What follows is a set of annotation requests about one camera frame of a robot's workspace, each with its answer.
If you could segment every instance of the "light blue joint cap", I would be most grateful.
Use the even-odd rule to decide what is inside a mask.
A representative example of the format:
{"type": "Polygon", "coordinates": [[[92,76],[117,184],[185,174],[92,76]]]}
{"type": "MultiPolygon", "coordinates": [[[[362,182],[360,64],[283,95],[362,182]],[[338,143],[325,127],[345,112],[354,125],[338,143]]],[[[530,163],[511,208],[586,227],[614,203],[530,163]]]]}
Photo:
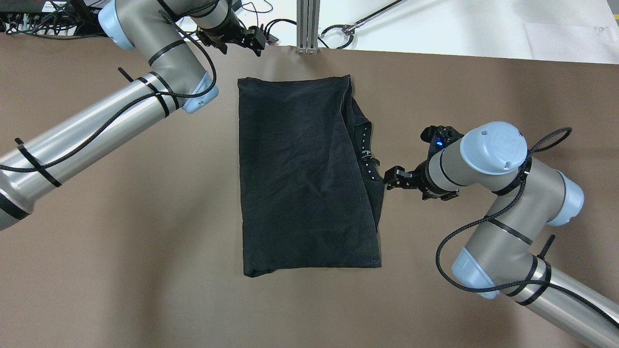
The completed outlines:
{"type": "MultiPolygon", "coordinates": [[[[206,90],[207,88],[209,88],[211,83],[213,83],[213,79],[210,78],[209,72],[207,71],[192,94],[198,94],[206,90]]],[[[218,94],[219,88],[217,88],[217,86],[214,86],[212,90],[210,90],[208,93],[201,97],[187,99],[187,101],[183,105],[183,109],[187,111],[187,113],[194,113],[204,105],[210,103],[210,101],[215,99],[218,94]]]]}
{"type": "MultiPolygon", "coordinates": [[[[462,251],[460,251],[460,255],[458,255],[456,262],[451,266],[451,271],[465,286],[475,289],[496,286],[466,248],[462,248],[462,251]]],[[[483,298],[492,300],[499,294],[499,290],[478,292],[477,294],[483,298]]]]}
{"type": "Polygon", "coordinates": [[[129,41],[120,26],[118,14],[116,13],[116,0],[110,1],[99,11],[99,24],[103,31],[124,50],[131,51],[135,46],[129,41]]]}
{"type": "Polygon", "coordinates": [[[527,141],[507,122],[490,122],[460,140],[460,154],[476,171],[488,175],[511,173],[527,158],[527,141]]]}
{"type": "Polygon", "coordinates": [[[559,214],[546,223],[550,226],[567,224],[571,218],[578,215],[584,204],[584,193],[580,186],[568,179],[562,172],[559,172],[559,174],[563,177],[563,183],[565,184],[565,197],[563,198],[563,206],[559,214]]]}

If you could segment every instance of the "robotic arm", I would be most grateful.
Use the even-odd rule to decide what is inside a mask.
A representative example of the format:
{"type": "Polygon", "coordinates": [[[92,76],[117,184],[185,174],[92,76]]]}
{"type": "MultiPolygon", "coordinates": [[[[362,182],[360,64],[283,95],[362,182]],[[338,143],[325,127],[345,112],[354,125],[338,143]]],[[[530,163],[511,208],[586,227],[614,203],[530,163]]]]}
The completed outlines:
{"type": "Polygon", "coordinates": [[[244,29],[226,0],[112,0],[100,13],[105,32],[137,48],[152,72],[0,157],[0,230],[32,213],[34,203],[179,108],[193,113],[218,94],[173,21],[190,15],[198,37],[226,53],[234,43],[260,55],[264,34],[244,29]]]}
{"type": "Polygon", "coordinates": [[[502,292],[591,347],[619,347],[619,306],[552,268],[544,260],[551,240],[539,255],[529,253],[544,225],[568,223],[584,202],[577,184],[531,157],[558,142],[539,148],[540,141],[527,150],[520,132],[504,122],[488,123],[464,136],[451,127],[431,126],[421,138],[430,143],[428,160],[412,172],[390,169],[387,189],[415,188],[423,199],[447,200],[478,183],[498,196],[486,217],[440,244],[436,265],[443,277],[488,299],[502,292]],[[449,239],[474,225],[477,229],[452,267],[462,286],[442,270],[440,252],[449,239]]]}

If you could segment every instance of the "folded black pants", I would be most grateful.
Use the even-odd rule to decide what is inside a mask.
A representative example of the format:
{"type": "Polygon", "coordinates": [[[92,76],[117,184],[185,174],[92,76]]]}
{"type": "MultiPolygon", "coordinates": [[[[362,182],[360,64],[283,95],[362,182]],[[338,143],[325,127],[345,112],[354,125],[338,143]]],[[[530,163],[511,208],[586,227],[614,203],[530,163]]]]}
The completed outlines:
{"type": "Polygon", "coordinates": [[[244,274],[380,267],[384,185],[350,76],[238,88],[244,274]]]}

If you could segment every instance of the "paper sheet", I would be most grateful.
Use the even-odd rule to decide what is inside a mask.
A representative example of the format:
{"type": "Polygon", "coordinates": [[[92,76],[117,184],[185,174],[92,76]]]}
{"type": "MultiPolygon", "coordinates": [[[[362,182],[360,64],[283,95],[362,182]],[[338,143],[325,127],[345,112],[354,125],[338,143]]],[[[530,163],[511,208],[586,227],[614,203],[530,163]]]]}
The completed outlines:
{"type": "Polygon", "coordinates": [[[525,23],[533,59],[619,64],[619,29],[525,23]]]}

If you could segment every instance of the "white label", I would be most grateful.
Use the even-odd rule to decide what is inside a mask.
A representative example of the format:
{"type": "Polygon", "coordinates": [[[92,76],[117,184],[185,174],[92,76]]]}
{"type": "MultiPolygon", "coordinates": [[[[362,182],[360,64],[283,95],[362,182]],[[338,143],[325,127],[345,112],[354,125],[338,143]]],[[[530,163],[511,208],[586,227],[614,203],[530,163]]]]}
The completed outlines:
{"type": "Polygon", "coordinates": [[[57,10],[57,7],[63,7],[66,3],[66,1],[45,1],[41,12],[54,12],[57,10]]]}

